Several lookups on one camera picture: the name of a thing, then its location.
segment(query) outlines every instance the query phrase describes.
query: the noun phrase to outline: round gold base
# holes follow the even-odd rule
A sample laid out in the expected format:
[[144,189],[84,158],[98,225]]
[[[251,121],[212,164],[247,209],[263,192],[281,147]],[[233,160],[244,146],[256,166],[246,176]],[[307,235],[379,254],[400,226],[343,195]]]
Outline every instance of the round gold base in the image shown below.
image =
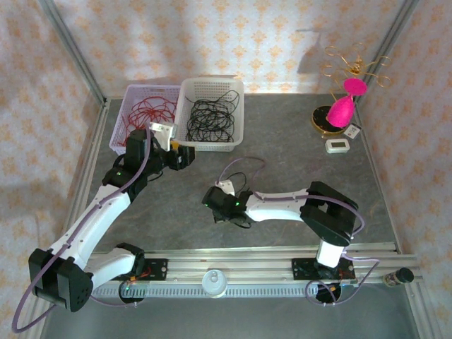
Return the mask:
[[339,127],[334,127],[328,122],[328,120],[326,120],[326,116],[328,115],[330,108],[331,106],[320,106],[312,112],[312,124],[317,131],[325,136],[334,136],[345,131],[345,128],[342,129]]

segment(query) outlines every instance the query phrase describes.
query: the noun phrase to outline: white plastic basket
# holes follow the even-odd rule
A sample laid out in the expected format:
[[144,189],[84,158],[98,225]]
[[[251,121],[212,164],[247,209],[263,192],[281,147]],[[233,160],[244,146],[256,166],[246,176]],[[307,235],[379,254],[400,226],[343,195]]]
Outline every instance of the white plastic basket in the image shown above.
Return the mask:
[[[163,97],[169,101],[177,103],[179,97],[179,91],[181,86],[171,85],[129,85],[126,89],[126,94],[122,100],[121,108],[114,125],[112,137],[110,138],[109,147],[118,155],[126,152],[126,147],[122,146],[128,133],[124,125],[123,119],[127,118],[132,113],[132,107],[143,101],[147,97]],[[158,105],[162,102],[161,99],[149,100],[153,105]]]
[[[188,141],[186,139],[186,125],[190,119],[191,108],[193,103],[200,99],[216,100],[229,90],[235,90],[239,93],[239,103],[236,110],[232,113],[234,117],[234,133],[232,134],[233,142],[216,143],[216,142],[200,142]],[[236,94],[229,93],[224,98],[233,100]],[[209,150],[215,152],[231,152],[234,147],[243,141],[244,128],[244,86],[240,80],[230,78],[189,78],[182,82],[179,100],[177,101],[176,119],[177,125],[175,139],[181,145],[194,146],[196,150]]]

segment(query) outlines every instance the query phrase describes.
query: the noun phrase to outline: pink object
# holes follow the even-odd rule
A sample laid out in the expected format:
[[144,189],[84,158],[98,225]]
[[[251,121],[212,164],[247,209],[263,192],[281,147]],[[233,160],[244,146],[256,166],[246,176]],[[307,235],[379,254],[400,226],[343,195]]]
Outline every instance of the pink object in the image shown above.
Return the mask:
[[336,101],[326,116],[326,120],[338,128],[346,127],[350,123],[355,110],[353,95],[365,94],[367,85],[360,79],[350,78],[344,81],[344,89],[348,92],[348,95]]

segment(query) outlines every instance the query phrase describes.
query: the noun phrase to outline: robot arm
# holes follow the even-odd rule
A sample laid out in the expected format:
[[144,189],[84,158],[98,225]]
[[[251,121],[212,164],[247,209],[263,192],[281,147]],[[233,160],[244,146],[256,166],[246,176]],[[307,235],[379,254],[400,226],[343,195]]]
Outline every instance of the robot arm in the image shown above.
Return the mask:
[[231,187],[229,180],[219,182],[204,196],[203,204],[213,210],[215,222],[229,221],[240,227],[270,219],[304,222],[321,238],[317,261],[330,268],[337,266],[343,249],[350,245],[355,214],[319,198],[332,198],[354,209],[357,204],[323,182],[313,182],[308,189],[296,192],[253,194],[245,191],[238,197]]
[[154,125],[158,126],[151,126],[156,134],[151,140],[150,155],[139,177],[123,192],[118,192],[118,189],[138,172],[145,160],[147,142],[145,130],[131,132],[126,142],[125,154],[120,155],[114,162],[113,168],[106,173],[102,180],[103,186],[99,188],[91,204],[66,234],[47,251],[34,250],[28,259],[31,280],[35,279],[50,259],[67,246],[68,239],[71,239],[71,245],[34,286],[32,290],[34,295],[75,312],[87,302],[96,287],[118,275],[142,273],[144,251],[125,243],[117,245],[108,254],[98,256],[90,266],[87,264],[91,253],[110,225],[147,186],[150,175],[161,173],[165,167],[182,170],[194,160],[194,148],[179,146],[176,150],[171,149],[172,126]]

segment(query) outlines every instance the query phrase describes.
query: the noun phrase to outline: floral wallpaper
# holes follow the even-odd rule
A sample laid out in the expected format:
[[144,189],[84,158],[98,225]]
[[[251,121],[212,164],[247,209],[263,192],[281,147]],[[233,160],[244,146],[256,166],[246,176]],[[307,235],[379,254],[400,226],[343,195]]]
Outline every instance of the floral wallpaper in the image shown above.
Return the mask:
[[0,6],[0,338],[60,234],[99,106],[35,0]]
[[361,115],[398,238],[416,253],[445,338],[452,333],[452,3],[421,1],[393,48],[391,88]]
[[324,47],[375,55],[403,0],[55,0],[106,96],[237,75],[252,93],[327,93]]

